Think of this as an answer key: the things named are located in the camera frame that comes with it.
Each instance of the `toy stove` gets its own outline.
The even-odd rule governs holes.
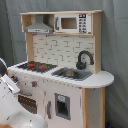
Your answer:
[[[44,73],[55,67],[57,67],[57,65],[34,62],[34,61],[17,66],[17,68],[22,68],[24,70],[31,70],[31,71],[40,72],[40,73]]]
[[[17,82],[17,86],[20,88],[20,92],[16,94],[16,97],[19,103],[29,112],[44,116],[42,113],[45,90],[44,81],[33,73],[45,73],[55,67],[57,65],[31,61],[16,66],[16,68],[22,69],[22,72],[10,71],[10,77],[14,82]],[[25,70],[32,71],[32,73],[28,74],[24,72]]]

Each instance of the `tiled backsplash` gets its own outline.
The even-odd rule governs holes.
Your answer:
[[[43,35],[33,36],[34,60],[49,64],[76,68],[78,55],[86,50],[94,54],[94,38],[85,36]],[[86,69],[94,71],[90,58],[83,54],[82,62],[87,63]]]

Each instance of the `wooden side panel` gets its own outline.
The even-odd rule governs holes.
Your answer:
[[[24,32],[24,29],[26,27],[32,25],[31,15],[21,15],[21,23],[22,23],[22,32]]]
[[[88,89],[82,88],[83,128],[89,128]]]
[[[101,71],[101,13],[92,14],[93,30],[92,34],[95,37],[95,51],[94,51],[94,62],[95,62],[95,74]]]
[[[101,88],[101,128],[105,128],[105,87]]]
[[[101,91],[89,89],[89,128],[101,128]]]
[[[34,61],[34,51],[33,51],[33,35],[32,33],[25,33],[26,37],[26,53],[27,61]]]

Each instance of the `cabinet handle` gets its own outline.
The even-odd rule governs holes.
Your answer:
[[[47,115],[49,119],[51,119],[50,107],[51,107],[51,101],[49,101],[47,104]]]
[[[31,93],[24,93],[23,91],[20,91],[19,93],[20,93],[21,95],[24,95],[24,96],[32,96]]]
[[[57,20],[58,20],[59,18],[56,17],[55,19],[56,19],[56,21],[55,21],[55,29],[56,29],[56,30],[59,30],[59,27],[57,27]]]

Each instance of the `wooden frame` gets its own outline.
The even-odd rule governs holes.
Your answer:
[[[12,128],[12,127],[9,125],[0,125],[0,128]]]
[[[82,88],[83,128],[89,128],[88,89]]]
[[[82,34],[82,33],[59,33],[55,31],[54,35],[83,35],[92,36],[95,38],[94,45],[94,74],[101,71],[101,10],[94,11],[68,11],[68,12],[29,12],[21,13],[22,31],[31,23],[31,16],[36,14],[51,14],[54,17],[55,14],[89,14],[92,16],[92,33]],[[27,51],[27,61],[34,61],[34,51],[33,51],[33,35],[32,33],[25,33],[26,36],[26,51]],[[89,128],[89,89],[82,88],[82,108],[83,108],[83,128]],[[101,88],[101,128],[105,127],[105,88]]]
[[[82,33],[59,33],[54,32],[55,35],[83,35],[83,36],[93,36],[95,38],[94,46],[94,74],[97,74],[101,71],[101,10],[95,11],[72,11],[72,12],[30,12],[30,13],[21,13],[21,22],[22,22],[22,31],[31,25],[31,15],[36,14],[48,14],[53,15],[53,20],[55,22],[55,14],[82,14],[86,13],[92,15],[92,33],[91,34],[82,34]],[[27,52],[27,61],[34,61],[34,51],[33,51],[33,36],[32,33],[25,33],[26,36],[26,52]]]
[[[105,128],[105,87],[101,88],[101,128]]]

